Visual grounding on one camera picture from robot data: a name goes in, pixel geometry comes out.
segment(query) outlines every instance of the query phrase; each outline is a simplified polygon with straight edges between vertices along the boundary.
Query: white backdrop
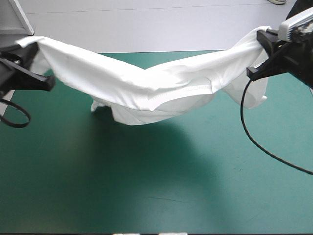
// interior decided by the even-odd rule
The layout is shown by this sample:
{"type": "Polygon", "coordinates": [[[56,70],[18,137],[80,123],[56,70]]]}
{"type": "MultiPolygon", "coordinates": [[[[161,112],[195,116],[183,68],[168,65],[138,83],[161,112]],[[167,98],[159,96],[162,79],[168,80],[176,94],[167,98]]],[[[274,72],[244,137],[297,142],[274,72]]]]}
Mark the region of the white backdrop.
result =
{"type": "Polygon", "coordinates": [[[20,0],[36,35],[94,52],[218,50],[277,27],[295,0],[20,0]]]}

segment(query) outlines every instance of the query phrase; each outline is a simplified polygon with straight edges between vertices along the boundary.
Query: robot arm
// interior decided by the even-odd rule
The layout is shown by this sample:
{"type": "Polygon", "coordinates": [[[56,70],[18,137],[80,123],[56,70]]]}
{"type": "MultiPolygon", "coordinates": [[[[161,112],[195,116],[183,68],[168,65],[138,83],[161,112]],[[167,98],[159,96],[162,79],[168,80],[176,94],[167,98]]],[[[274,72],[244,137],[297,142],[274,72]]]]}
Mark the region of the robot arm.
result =
{"type": "Polygon", "coordinates": [[[313,88],[313,7],[282,22],[278,31],[257,31],[257,40],[268,60],[247,68],[252,81],[289,72],[313,88]]]}

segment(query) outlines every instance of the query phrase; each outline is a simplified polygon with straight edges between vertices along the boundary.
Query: wrinkled fabric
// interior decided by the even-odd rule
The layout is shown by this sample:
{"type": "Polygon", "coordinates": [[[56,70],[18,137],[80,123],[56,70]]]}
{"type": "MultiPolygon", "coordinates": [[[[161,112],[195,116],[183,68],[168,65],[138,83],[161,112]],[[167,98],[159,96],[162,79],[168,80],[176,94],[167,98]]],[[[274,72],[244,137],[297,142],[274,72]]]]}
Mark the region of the wrinkled fabric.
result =
{"type": "MultiPolygon", "coordinates": [[[[64,84],[93,98],[91,111],[109,106],[116,121],[141,125],[182,115],[210,102],[218,90],[240,103],[248,82],[246,67],[266,60],[256,40],[259,27],[229,50],[197,55],[148,69],[112,59],[47,37],[30,36],[16,42],[22,47],[37,42],[40,53],[32,71],[51,68],[64,84]]],[[[266,100],[267,79],[253,82],[245,107],[266,100]]]]}

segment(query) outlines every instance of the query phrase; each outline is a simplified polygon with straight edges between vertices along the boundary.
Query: green table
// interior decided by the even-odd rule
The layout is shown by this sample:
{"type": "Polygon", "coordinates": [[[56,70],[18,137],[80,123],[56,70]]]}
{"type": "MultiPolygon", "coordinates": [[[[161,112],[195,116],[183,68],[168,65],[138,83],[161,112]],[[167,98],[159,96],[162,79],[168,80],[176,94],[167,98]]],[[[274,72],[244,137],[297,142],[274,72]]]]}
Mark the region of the green table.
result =
{"type": "MultiPolygon", "coordinates": [[[[202,52],[107,54],[142,68],[202,52]]],[[[268,100],[246,110],[267,149],[313,169],[313,98],[291,75],[272,77],[268,100]]],[[[16,91],[32,114],[0,123],[0,232],[312,233],[313,177],[270,158],[246,137],[239,105],[208,105],[159,123],[127,126],[57,82],[16,91]]],[[[8,118],[15,114],[7,110],[8,118]]]]}

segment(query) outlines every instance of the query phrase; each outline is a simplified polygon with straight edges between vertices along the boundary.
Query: cable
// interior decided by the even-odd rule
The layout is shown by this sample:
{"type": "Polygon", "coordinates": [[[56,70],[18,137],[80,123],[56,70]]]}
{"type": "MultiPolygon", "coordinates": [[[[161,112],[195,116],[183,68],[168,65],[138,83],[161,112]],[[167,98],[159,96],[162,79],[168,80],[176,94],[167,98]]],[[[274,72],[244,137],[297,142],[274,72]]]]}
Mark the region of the cable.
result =
{"type": "Polygon", "coordinates": [[[27,122],[25,122],[25,123],[13,123],[13,122],[9,121],[8,119],[6,119],[0,115],[0,121],[2,121],[4,124],[11,126],[11,127],[14,127],[14,128],[23,128],[23,127],[26,127],[30,123],[30,120],[31,120],[30,114],[25,109],[23,109],[21,106],[13,103],[12,101],[1,99],[1,98],[0,98],[0,103],[14,107],[18,111],[20,111],[22,114],[24,114],[28,119],[27,122]]]}
{"type": "Polygon", "coordinates": [[[265,148],[263,148],[263,147],[250,135],[250,133],[249,133],[247,127],[246,127],[245,119],[244,119],[244,101],[245,101],[246,92],[247,92],[248,87],[250,86],[251,82],[252,82],[252,80],[250,80],[250,81],[247,83],[247,85],[246,85],[246,87],[245,87],[245,89],[244,89],[243,97],[242,97],[242,99],[241,99],[241,104],[240,104],[240,118],[241,118],[241,123],[243,124],[243,128],[244,128],[244,130],[245,130],[246,135],[248,136],[248,138],[249,138],[259,149],[261,149],[263,152],[265,152],[266,154],[268,154],[268,155],[271,156],[272,158],[274,158],[274,159],[280,161],[281,163],[286,164],[286,165],[288,165],[288,166],[290,166],[290,167],[292,167],[292,168],[295,168],[295,169],[297,169],[297,170],[300,170],[300,171],[302,171],[302,172],[304,172],[304,173],[313,175],[313,172],[312,172],[312,171],[309,171],[309,170],[306,170],[306,169],[304,169],[304,168],[301,168],[301,167],[299,167],[299,166],[297,166],[297,165],[294,165],[294,164],[292,164],[292,163],[290,163],[290,162],[287,162],[287,161],[285,161],[284,159],[281,159],[281,158],[277,157],[276,155],[270,153],[270,152],[267,151],[265,148]]]}

